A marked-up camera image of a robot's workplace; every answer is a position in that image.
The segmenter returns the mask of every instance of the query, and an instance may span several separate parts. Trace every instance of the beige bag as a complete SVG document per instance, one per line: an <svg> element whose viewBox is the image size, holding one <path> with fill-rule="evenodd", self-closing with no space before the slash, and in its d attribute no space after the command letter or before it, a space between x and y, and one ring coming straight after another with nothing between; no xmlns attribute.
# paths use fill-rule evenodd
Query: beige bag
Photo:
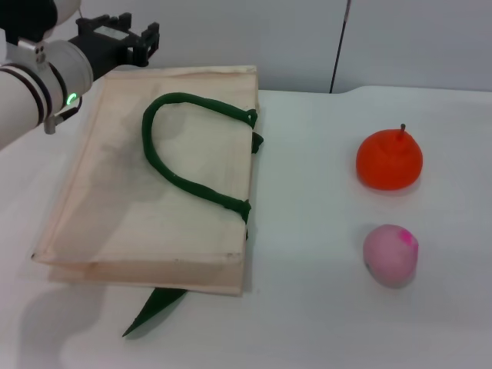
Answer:
<svg viewBox="0 0 492 369"><path fill-rule="evenodd" d="M241 216L167 182L147 163L141 117L160 95L187 92L242 110L258 105L255 67L113 72L33 259L52 277L240 294ZM165 105L153 141L177 175L247 200L251 127L190 105Z"/></svg>

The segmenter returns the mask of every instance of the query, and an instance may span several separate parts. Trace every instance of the white tabletop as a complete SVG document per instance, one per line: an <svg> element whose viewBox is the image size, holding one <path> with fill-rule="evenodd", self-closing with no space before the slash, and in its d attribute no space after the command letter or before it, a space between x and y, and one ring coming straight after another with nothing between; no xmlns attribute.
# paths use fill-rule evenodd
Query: white tabletop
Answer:
<svg viewBox="0 0 492 369"><path fill-rule="evenodd" d="M490 366L492 93L262 91L260 103L244 296L189 293L129 339L150 288L49 283L29 260L84 114L0 152L2 369ZM394 194L364 188L358 145L401 123L424 153L421 180ZM361 260L364 236L384 223L421 245L401 290Z"/></svg>

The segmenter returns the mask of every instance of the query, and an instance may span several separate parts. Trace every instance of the orange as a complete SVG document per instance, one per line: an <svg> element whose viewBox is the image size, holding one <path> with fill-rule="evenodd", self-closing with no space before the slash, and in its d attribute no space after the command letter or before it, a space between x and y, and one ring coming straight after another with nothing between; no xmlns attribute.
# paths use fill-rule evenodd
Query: orange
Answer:
<svg viewBox="0 0 492 369"><path fill-rule="evenodd" d="M401 129L387 129L367 137L357 152L357 174L368 187L399 190L414 183L424 157L417 142Z"/></svg>

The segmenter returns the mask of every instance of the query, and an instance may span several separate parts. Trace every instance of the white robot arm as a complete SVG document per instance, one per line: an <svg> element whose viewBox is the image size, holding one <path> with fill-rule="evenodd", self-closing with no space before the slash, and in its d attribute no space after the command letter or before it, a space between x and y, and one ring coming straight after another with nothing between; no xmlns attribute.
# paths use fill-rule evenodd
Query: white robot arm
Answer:
<svg viewBox="0 0 492 369"><path fill-rule="evenodd" d="M119 65L145 67L158 49L159 24L137 36L129 13L80 18L78 36L45 42L79 6L80 0L0 0L7 41L7 62L0 65L0 149L41 123L47 134L55 133L79 107L59 112L93 81Z"/></svg>

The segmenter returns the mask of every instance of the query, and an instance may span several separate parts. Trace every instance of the green led light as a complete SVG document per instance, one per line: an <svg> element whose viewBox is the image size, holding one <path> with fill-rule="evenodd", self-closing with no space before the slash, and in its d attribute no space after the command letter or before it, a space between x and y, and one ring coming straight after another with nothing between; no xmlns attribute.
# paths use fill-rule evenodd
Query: green led light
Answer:
<svg viewBox="0 0 492 369"><path fill-rule="evenodd" d="M71 94L67 98L67 105L70 105L72 101L74 101L77 98L77 94Z"/></svg>

